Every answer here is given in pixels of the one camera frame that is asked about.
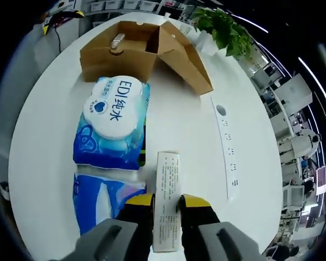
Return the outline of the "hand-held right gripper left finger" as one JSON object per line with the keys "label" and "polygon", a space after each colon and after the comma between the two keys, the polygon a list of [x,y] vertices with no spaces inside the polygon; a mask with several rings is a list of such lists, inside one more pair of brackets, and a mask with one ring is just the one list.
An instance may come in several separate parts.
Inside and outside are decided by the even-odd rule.
{"label": "hand-held right gripper left finger", "polygon": [[130,198],[115,219],[83,234],[68,260],[147,260],[153,244],[154,194]]}

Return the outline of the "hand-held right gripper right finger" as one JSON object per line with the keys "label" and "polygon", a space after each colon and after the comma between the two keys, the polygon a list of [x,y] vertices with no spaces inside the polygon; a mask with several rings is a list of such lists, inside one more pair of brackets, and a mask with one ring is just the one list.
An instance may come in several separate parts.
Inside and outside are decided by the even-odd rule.
{"label": "hand-held right gripper right finger", "polygon": [[178,202],[186,260],[260,260],[258,243],[230,222],[221,222],[210,203],[183,194]]}

